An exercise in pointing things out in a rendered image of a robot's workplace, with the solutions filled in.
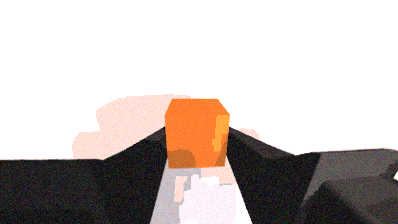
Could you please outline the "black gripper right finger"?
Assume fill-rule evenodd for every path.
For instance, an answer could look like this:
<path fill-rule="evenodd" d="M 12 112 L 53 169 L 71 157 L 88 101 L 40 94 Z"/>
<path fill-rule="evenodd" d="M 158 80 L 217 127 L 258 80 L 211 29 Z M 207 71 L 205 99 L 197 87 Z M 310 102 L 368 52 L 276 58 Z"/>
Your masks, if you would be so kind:
<path fill-rule="evenodd" d="M 396 149 L 295 155 L 230 126 L 226 157 L 252 224 L 303 224 L 324 181 L 398 172 Z"/>

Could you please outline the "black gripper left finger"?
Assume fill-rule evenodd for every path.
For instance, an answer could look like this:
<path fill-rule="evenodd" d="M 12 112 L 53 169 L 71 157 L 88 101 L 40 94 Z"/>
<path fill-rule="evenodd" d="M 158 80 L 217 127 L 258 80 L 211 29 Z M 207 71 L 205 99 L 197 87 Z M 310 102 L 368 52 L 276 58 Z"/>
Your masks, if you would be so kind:
<path fill-rule="evenodd" d="M 88 210 L 96 224 L 150 224 L 166 129 L 106 159 L 0 159 L 3 210 Z"/>

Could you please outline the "orange block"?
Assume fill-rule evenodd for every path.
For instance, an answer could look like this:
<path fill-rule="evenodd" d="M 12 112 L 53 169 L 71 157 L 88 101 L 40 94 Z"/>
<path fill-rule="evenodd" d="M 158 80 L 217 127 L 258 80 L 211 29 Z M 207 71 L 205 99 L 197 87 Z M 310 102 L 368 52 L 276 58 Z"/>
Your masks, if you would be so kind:
<path fill-rule="evenodd" d="M 172 99 L 165 113 L 168 169 L 225 167 L 229 123 L 218 99 Z"/>

